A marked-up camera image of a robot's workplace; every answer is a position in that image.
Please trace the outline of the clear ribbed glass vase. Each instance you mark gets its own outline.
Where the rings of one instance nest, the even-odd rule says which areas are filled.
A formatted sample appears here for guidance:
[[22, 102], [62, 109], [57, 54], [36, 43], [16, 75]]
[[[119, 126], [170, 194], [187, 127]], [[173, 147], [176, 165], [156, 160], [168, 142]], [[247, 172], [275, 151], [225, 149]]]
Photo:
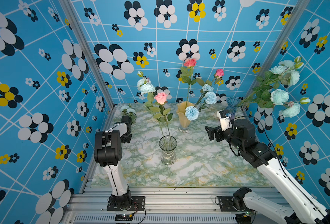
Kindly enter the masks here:
[[161, 149], [161, 162], [165, 165], [172, 165], [176, 161], [175, 148], [177, 147], [177, 140], [170, 135], [162, 137], [159, 141]]

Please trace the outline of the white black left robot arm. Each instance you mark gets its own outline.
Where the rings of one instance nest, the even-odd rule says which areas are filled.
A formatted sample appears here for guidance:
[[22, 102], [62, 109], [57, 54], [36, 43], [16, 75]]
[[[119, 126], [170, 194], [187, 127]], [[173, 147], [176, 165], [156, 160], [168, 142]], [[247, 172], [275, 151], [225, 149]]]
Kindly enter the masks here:
[[95, 136], [94, 160], [106, 171], [110, 179], [110, 201], [123, 210], [131, 206], [132, 198], [119, 162], [123, 156], [122, 144], [129, 143], [132, 137], [131, 125], [131, 117], [124, 115], [120, 122], [106, 131], [96, 132]]

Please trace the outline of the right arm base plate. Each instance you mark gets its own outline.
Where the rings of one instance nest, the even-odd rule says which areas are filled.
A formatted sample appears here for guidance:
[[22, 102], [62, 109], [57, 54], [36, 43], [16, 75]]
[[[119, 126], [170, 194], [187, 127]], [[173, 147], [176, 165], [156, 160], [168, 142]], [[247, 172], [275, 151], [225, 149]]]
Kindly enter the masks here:
[[247, 212], [250, 211], [245, 204], [236, 197], [216, 197], [216, 203], [219, 205], [221, 211], [228, 212]]

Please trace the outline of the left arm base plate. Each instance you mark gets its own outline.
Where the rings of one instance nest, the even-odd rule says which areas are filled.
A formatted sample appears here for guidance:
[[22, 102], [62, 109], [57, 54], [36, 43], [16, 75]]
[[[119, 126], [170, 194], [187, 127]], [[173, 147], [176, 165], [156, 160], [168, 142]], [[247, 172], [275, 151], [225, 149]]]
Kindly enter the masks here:
[[145, 196], [110, 196], [107, 211], [144, 211]]

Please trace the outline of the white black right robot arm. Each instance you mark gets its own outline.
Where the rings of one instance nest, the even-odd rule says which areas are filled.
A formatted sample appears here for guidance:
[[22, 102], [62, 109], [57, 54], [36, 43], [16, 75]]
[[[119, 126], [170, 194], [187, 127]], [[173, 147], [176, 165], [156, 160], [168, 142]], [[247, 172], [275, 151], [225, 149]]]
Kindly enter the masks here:
[[278, 224], [330, 224], [330, 209], [314, 199], [286, 170], [274, 150], [258, 142], [254, 125], [246, 119], [219, 117], [220, 126], [205, 127], [211, 141], [226, 141], [237, 156], [263, 174], [283, 196], [288, 207], [264, 199], [248, 187], [233, 194], [237, 211], [253, 210]]

